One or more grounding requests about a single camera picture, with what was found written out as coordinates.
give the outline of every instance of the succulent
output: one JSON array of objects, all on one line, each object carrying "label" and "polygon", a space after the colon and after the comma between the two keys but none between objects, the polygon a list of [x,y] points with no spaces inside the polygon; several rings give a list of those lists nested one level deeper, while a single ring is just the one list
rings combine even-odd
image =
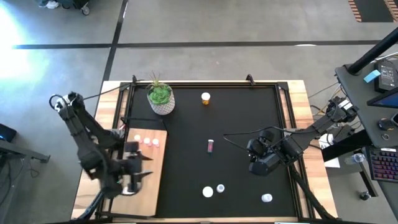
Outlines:
[{"label": "succulent", "polygon": [[168,84],[160,83],[159,78],[153,73],[151,79],[153,82],[148,85],[149,88],[149,99],[155,105],[166,104],[170,101],[171,87]]}]

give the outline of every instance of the shoe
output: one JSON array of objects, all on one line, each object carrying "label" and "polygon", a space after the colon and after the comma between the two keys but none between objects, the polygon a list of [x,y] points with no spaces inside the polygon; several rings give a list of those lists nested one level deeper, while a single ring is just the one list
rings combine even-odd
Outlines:
[{"label": "shoe", "polygon": [[59,3],[56,1],[49,1],[45,6],[41,6],[41,7],[46,7],[48,9],[56,9],[59,7]]}]

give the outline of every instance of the blue sticky note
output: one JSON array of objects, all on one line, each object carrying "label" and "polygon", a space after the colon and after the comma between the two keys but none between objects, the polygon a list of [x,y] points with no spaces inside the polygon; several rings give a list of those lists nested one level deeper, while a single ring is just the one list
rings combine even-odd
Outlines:
[{"label": "blue sticky note", "polygon": [[369,83],[370,81],[374,80],[376,77],[378,77],[381,73],[377,70],[374,70],[373,72],[369,73],[369,75],[366,75],[363,80],[365,80],[366,83]]}]

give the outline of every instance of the wooden table frame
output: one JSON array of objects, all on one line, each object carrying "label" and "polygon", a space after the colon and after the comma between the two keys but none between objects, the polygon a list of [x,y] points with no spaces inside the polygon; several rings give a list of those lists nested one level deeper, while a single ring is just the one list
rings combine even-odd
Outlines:
[{"label": "wooden table frame", "polygon": [[[186,83],[186,82],[195,82],[195,83],[248,83],[248,81],[164,81],[166,83]],[[289,94],[285,95],[285,91],[280,91],[281,101],[283,112],[285,116],[285,122],[287,128],[294,128],[294,125],[297,128],[306,128],[310,124],[313,123],[312,113],[309,107],[309,102],[307,98],[307,93],[305,91],[305,85],[302,80],[281,80],[281,81],[267,81],[261,80],[256,81],[256,83],[277,83],[277,82],[285,82],[288,86]],[[101,92],[108,91],[113,88],[117,88],[121,85],[121,81],[106,81],[103,83],[103,87]],[[118,96],[122,101],[121,107],[116,108],[116,102],[118,100]],[[119,95],[119,90],[113,90],[107,94],[103,94],[100,96],[97,112],[96,112],[96,120],[101,124],[105,129],[111,129],[114,125],[114,114],[115,111],[120,109],[120,115],[126,111],[126,102],[127,96]],[[337,216],[336,208],[333,201],[333,196],[331,194],[330,185],[328,181],[328,177],[326,174],[326,169],[323,164],[322,153],[319,149],[314,147],[309,147],[303,155],[303,161],[305,164],[305,171],[307,173],[307,179],[310,186],[311,191],[314,193],[319,202],[326,208],[326,210],[333,216]],[[298,163],[296,163],[296,168],[299,170],[300,167]],[[308,207],[306,198],[298,187],[298,192],[300,196],[301,210],[303,217],[309,217]],[[82,172],[79,188],[76,194],[76,200],[73,207],[72,217],[76,218],[81,213],[84,212],[85,208],[91,203],[96,193],[99,191],[99,185],[97,180],[90,180],[84,172]],[[116,222],[145,222],[145,220],[136,220],[131,218],[115,218]],[[297,217],[252,217],[252,218],[165,218],[165,219],[155,219],[155,220],[147,220],[147,222],[294,222],[297,221]]]}]

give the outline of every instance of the white plant pot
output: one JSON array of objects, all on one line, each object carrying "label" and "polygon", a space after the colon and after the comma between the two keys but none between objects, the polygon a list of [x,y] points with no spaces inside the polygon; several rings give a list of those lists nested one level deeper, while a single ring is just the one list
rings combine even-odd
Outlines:
[{"label": "white plant pot", "polygon": [[148,102],[150,104],[150,107],[152,108],[152,110],[154,110],[155,113],[159,114],[159,115],[167,115],[169,113],[171,113],[174,109],[175,106],[175,101],[174,101],[174,95],[173,95],[173,90],[170,94],[170,100],[168,103],[162,104],[162,105],[155,105],[153,104],[153,102],[151,102],[151,100],[149,99],[149,95],[147,95],[148,98]]}]

